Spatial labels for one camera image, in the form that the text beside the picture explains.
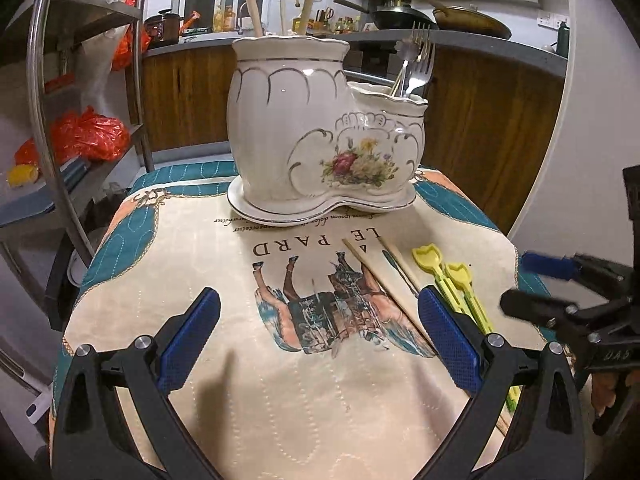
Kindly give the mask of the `kitchen faucet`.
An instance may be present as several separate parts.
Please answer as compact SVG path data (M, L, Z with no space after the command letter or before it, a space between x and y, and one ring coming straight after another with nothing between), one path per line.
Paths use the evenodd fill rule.
M253 28L253 22L250 18L250 12L248 12L247 2L243 2L238 10L238 15L236 16L236 31L243 35L248 30Z

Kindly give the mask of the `printed horse table mat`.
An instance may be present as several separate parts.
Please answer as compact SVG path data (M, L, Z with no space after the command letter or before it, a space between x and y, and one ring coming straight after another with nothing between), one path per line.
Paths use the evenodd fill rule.
M226 192L232 162L168 166L140 177L81 283L53 385L73 351L154 334L205 287L221 316L171 403L228 479L410 479L463 410L466 394L347 238L390 264L378 241L436 245L465 263L495 330L541 348L541 333L502 315L512 287L541 294L518 251L450 180L421 170L416 200L390 214L337 209L294 228L245 221ZM412 299L397 270L387 272Z

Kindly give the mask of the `silver metal fork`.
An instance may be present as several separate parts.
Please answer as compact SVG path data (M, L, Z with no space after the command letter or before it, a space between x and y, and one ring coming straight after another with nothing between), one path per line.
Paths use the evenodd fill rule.
M434 44L431 40L425 41L420 54L407 70L406 80L401 93L403 98L408 98L413 92L423 88L431 80L433 54Z
M392 96L396 96L396 98L401 96L409 65L416 62L423 51L424 44L430 36L430 31L431 26L429 24L413 24L410 35L396 42L395 49L398 58L401 59L401 68L392 85L392 90L390 90Z

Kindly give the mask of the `white ceramic utensil holder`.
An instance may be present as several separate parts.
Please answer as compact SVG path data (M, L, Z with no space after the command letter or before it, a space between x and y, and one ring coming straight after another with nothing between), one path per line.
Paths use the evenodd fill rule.
M263 226L299 226L338 207L406 208L425 148L420 96L348 80L347 42L235 40L227 132L238 176L231 207Z

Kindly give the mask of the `metal storage shelf rack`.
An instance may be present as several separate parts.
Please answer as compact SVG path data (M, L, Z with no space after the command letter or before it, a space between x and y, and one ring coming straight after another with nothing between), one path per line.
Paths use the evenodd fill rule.
M4 242L63 229L81 260L93 259L94 248L81 216L130 149L111 162L75 157L58 165L49 127L64 113L81 114L88 106L118 118L99 109L98 97L130 24L134 25L131 95L134 108L141 110L142 0L134 6L105 0L1 0L1 141L16 139L14 153L1 159L1 173L8 178L29 166L38 174L17 190L1 185ZM149 137L142 122L127 128L130 148L138 144L145 167L151 169Z

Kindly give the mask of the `black wok with lid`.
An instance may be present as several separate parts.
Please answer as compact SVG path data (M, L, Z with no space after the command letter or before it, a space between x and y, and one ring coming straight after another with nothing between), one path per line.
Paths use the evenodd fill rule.
M333 0L333 2L339 6L369 15L375 26L381 30L437 27L431 18L411 6L392 6L391 8L369 10L348 0Z

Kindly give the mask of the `brown frying pan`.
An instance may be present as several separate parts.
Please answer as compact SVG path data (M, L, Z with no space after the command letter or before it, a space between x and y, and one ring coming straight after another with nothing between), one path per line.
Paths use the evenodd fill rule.
M434 10L433 15L436 24L441 30L453 32L470 32L471 34L484 35L499 39L509 40L512 37L511 29L492 18L477 11L454 9L446 6L439 0L421 0L430 4Z

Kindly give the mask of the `hanging red plastic bag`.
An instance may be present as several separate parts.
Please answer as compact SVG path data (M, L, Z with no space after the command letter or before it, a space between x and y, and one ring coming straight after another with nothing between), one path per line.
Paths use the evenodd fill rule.
M125 3L128 6L134 6L136 0L125 0ZM150 35L146 32L145 28L142 28L141 33L141 52L144 53L149 49L149 44L151 42ZM112 71L119 72L120 70L124 70L127 66L129 66L132 62L132 51L134 50L134 25L130 24L126 28L126 32L122 39L119 41L119 44L115 50L113 59L112 59Z

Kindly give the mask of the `yellow plastic fork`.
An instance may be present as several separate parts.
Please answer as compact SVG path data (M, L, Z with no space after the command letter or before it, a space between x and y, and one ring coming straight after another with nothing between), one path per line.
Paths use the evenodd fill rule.
M470 308L457 293L456 286L448 278L444 270L444 257L440 249L434 244L428 244L411 249L412 258L418 267L434 276L435 285L440 294L445 298L449 307L457 313L472 316Z
M471 315L483 334L493 333L495 327L489 321L485 308L474 292L470 268L465 263L446 263L445 273L450 281L454 283L454 286L462 291Z

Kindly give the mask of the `wooden chopstick in holder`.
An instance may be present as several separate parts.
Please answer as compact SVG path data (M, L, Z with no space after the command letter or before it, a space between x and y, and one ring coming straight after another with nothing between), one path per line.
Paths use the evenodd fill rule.
M260 12L257 5L257 0L245 0L248 14L250 14L250 20L252 21L254 35L256 37L264 36L262 30L262 20L260 19Z

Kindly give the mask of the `red rice cooker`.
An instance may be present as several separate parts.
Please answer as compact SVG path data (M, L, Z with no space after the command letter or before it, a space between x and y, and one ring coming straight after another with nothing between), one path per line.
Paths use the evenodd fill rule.
M182 18L170 9L160 10L144 21L144 29L149 36L149 48L178 44Z

